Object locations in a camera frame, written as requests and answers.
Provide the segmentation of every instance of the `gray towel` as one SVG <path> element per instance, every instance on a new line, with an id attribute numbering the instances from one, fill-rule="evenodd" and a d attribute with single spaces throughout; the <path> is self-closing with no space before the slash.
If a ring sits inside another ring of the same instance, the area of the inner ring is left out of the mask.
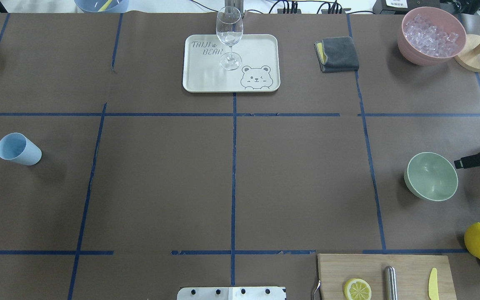
<path id="1" fill-rule="evenodd" d="M 357 50 L 350 36 L 318 40 L 314 43 L 314 49 L 324 73 L 358 70 Z"/>

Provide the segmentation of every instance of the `yellow knife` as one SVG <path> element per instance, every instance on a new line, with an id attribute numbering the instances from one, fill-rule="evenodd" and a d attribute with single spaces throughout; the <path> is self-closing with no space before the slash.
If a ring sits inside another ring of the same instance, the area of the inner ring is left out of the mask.
<path id="1" fill-rule="evenodd" d="M 107 0 L 107 2 L 105 2 L 105 4 L 103 4 L 103 6 L 101 6 L 101 8 L 99 8 L 98 11 L 105 11 L 107 7 L 110 5 L 110 2 L 112 2 L 112 0 Z"/>
<path id="2" fill-rule="evenodd" d="M 429 275 L 429 298 L 431 300 L 439 300 L 438 298 L 438 273 L 436 268 L 432 268 Z"/>

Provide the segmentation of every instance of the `wooden cutting board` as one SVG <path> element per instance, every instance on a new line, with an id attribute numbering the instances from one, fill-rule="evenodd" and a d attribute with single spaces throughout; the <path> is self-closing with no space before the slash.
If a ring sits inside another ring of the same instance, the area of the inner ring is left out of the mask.
<path id="1" fill-rule="evenodd" d="M 383 254 L 318 254 L 322 299 L 345 300 L 345 282 L 361 278 L 370 285 L 372 300 L 384 300 L 386 266 L 396 269 L 397 296 L 401 300 L 429 300 L 432 268 L 438 270 L 440 300 L 457 300 L 447 256 Z"/>

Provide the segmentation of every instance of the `white tray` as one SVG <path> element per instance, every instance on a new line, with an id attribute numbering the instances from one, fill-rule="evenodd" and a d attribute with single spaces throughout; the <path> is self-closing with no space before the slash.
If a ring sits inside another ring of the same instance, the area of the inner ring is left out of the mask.
<path id="1" fill-rule="evenodd" d="M 191 35 L 185 42 L 182 85 L 191 93 L 275 91 L 280 86 L 277 47 L 275 36 L 246 34 L 232 48 L 242 58 L 242 65 L 228 71 L 220 65 L 220 57 L 229 51 L 228 46 L 223 45 L 216 35 Z"/>

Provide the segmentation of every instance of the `blue cup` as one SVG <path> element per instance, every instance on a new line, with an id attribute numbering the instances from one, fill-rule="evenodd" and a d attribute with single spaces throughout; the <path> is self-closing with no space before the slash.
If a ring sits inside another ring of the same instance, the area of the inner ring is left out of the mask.
<path id="1" fill-rule="evenodd" d="M 106 10 L 98 11 L 106 2 L 107 0 L 75 0 L 77 7 L 84 12 L 124 13 L 129 6 L 129 0 L 112 0 Z"/>
<path id="2" fill-rule="evenodd" d="M 34 165 L 42 157 L 42 151 L 25 135 L 9 133 L 0 140 L 0 158 L 22 165 Z"/>

